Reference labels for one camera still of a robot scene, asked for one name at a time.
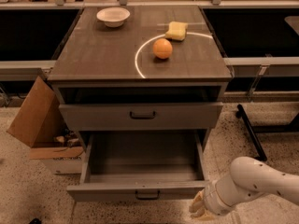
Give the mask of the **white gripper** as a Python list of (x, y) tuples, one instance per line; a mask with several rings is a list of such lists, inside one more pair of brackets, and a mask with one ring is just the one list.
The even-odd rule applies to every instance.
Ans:
[(191, 217), (200, 221), (214, 220), (214, 216), (204, 211), (205, 208), (215, 216), (225, 216), (230, 213), (235, 204), (234, 182), (231, 179), (219, 179), (212, 181), (204, 188), (203, 194), (198, 192), (189, 207)]

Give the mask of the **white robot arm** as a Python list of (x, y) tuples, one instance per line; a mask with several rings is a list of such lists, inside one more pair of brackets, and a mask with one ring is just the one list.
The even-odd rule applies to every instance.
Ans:
[(239, 157), (232, 161), (227, 175), (209, 182), (196, 194), (189, 212), (200, 220), (211, 220), (265, 194), (298, 205), (299, 176), (280, 172), (250, 157)]

